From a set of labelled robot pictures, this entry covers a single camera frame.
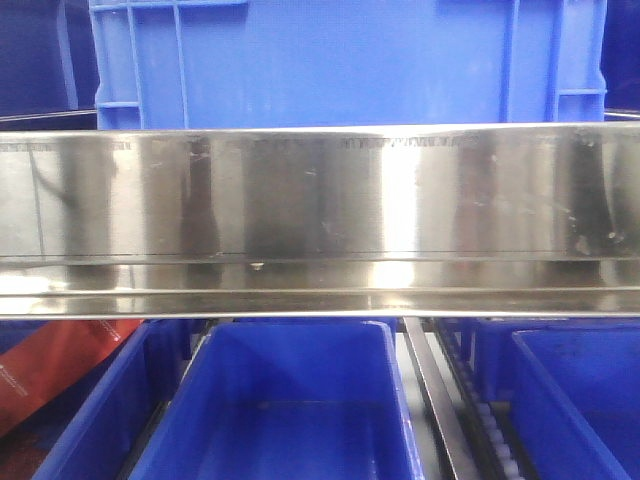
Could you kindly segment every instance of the metal rail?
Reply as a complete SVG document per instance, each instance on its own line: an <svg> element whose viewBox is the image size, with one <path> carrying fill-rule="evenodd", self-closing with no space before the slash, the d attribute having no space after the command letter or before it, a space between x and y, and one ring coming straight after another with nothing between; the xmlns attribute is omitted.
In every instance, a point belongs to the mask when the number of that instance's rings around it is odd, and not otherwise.
<svg viewBox="0 0 640 480"><path fill-rule="evenodd" d="M640 124L0 134L0 316L640 312Z"/></svg>
<svg viewBox="0 0 640 480"><path fill-rule="evenodd" d="M429 402L443 449L455 480L481 480L467 439L460 427L451 398L427 343L419 318L405 317L406 338L420 386Z"/></svg>

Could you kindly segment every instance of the reflective metal surface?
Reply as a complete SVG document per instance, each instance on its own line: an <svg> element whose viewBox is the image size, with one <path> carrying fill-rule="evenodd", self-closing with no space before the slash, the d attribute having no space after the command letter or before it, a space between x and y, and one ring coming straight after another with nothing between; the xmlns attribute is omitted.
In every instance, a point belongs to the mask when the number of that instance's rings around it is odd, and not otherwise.
<svg viewBox="0 0 640 480"><path fill-rule="evenodd" d="M0 134L0 315L640 312L640 126Z"/></svg>
<svg viewBox="0 0 640 480"><path fill-rule="evenodd" d="M442 439L446 459L455 480L483 478L473 459L467 439L460 427L456 412L440 375L436 359L424 336L419 318L405 317L407 346L418 374L425 402L428 402L438 433Z"/></svg>

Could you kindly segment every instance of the blue storage bin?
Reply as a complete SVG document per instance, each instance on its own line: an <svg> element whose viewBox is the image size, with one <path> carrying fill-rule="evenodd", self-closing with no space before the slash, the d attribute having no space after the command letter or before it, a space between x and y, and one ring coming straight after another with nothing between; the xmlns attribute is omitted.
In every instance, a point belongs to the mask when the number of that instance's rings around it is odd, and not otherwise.
<svg viewBox="0 0 640 480"><path fill-rule="evenodd" d="M640 330L514 340L512 421L541 480L640 478Z"/></svg>
<svg viewBox="0 0 640 480"><path fill-rule="evenodd" d="M18 343L41 323L3 322L0 344L4 347L4 332ZM107 360L2 442L10 446L12 439L34 439L33 447L46 455L35 480L112 480L156 406L177 389L188 358L186 325L168 320L143 324Z"/></svg>
<svg viewBox="0 0 640 480"><path fill-rule="evenodd" d="M0 116L93 108L98 70L87 0L0 4Z"/></svg>
<svg viewBox="0 0 640 480"><path fill-rule="evenodd" d="M131 479L423 479L391 336L376 322L228 323Z"/></svg>
<svg viewBox="0 0 640 480"><path fill-rule="evenodd" d="M606 0L89 0L98 125L602 120Z"/></svg>
<svg viewBox="0 0 640 480"><path fill-rule="evenodd" d="M607 108L640 110L640 2L611 1L602 51Z"/></svg>
<svg viewBox="0 0 640 480"><path fill-rule="evenodd" d="M398 317L241 317L236 318L236 322L269 322L281 324L299 324L304 323L362 323L362 322L380 322L389 327L391 332L391 340L396 344L396 331L398 330Z"/></svg>
<svg viewBox="0 0 640 480"><path fill-rule="evenodd" d="M454 318L440 319L454 348L469 367L478 394L485 402L509 401L516 378L518 330L640 327L638 318Z"/></svg>

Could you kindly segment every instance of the red bag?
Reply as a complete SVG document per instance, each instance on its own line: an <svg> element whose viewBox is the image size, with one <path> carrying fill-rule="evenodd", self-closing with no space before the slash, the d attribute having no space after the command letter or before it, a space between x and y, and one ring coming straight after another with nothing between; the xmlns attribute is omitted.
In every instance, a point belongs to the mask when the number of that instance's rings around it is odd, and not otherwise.
<svg viewBox="0 0 640 480"><path fill-rule="evenodd" d="M107 358L142 321L52 321L0 355L0 437Z"/></svg>

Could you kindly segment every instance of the blue plastic crate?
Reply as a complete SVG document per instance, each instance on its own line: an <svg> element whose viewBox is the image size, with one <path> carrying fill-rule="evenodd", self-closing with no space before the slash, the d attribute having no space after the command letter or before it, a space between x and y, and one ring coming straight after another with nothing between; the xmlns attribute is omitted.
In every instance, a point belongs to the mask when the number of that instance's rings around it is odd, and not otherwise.
<svg viewBox="0 0 640 480"><path fill-rule="evenodd" d="M98 125L602 120L606 0L90 0Z"/></svg>
<svg viewBox="0 0 640 480"><path fill-rule="evenodd" d="M541 480L640 478L640 330L514 339L512 420Z"/></svg>
<svg viewBox="0 0 640 480"><path fill-rule="evenodd" d="M380 322L389 327L393 344L396 343L396 331L398 330L398 317L241 317L236 322L269 322L281 324L299 323L361 323Z"/></svg>
<svg viewBox="0 0 640 480"><path fill-rule="evenodd" d="M131 479L423 479L388 328L228 323Z"/></svg>
<svg viewBox="0 0 640 480"><path fill-rule="evenodd" d="M0 345L10 348L41 323L2 322ZM29 435L36 449L48 452L35 480L112 480L156 406L173 396L190 355L184 349L189 327L184 321L143 324L3 441Z"/></svg>
<svg viewBox="0 0 640 480"><path fill-rule="evenodd" d="M517 349L512 334L518 330L640 328L638 318L443 318L440 322L485 402L509 401L513 395Z"/></svg>
<svg viewBox="0 0 640 480"><path fill-rule="evenodd" d="M0 45L0 116L93 108L87 0L4 0Z"/></svg>
<svg viewBox="0 0 640 480"><path fill-rule="evenodd" d="M640 2L611 1L602 51L602 71L607 79L606 106L640 110Z"/></svg>

